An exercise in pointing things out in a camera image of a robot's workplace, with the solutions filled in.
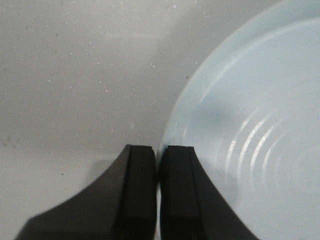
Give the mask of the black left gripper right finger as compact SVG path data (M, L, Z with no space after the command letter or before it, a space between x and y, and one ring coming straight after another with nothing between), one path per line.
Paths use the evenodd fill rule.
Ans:
M193 147L169 145L159 177L161 239L257 239L211 182Z

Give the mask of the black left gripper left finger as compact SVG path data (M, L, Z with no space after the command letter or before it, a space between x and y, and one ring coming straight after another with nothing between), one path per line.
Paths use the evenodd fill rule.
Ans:
M30 218L19 240L152 240L156 162L150 146L126 145L88 187Z

